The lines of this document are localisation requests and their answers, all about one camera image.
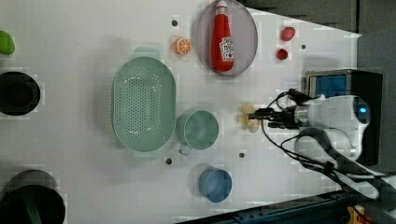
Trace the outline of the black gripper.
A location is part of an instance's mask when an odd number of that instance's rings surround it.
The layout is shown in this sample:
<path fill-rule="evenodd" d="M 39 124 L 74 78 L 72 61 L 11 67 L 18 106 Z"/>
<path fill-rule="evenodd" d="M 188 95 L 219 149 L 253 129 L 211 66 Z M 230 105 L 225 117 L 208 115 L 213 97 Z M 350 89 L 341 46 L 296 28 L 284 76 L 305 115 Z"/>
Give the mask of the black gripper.
<path fill-rule="evenodd" d="M 298 130 L 300 125 L 295 120 L 295 106 L 288 106 L 282 111 L 274 111 L 273 108 L 260 108 L 252 113 L 247 113 L 248 119 L 269 119 L 268 128 Z"/>

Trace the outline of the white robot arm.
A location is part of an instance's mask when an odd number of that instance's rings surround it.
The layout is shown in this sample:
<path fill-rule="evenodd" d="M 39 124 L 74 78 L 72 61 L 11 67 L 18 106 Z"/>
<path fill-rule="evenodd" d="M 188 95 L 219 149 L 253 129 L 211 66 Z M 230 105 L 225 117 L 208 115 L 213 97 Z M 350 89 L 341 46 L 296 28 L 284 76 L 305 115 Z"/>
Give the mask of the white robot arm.
<path fill-rule="evenodd" d="M 244 112 L 250 124 L 296 130 L 294 152 L 305 160 L 356 161 L 363 152 L 363 136 L 371 122 L 370 107 L 356 95 L 311 98 L 290 96 L 294 105 Z"/>

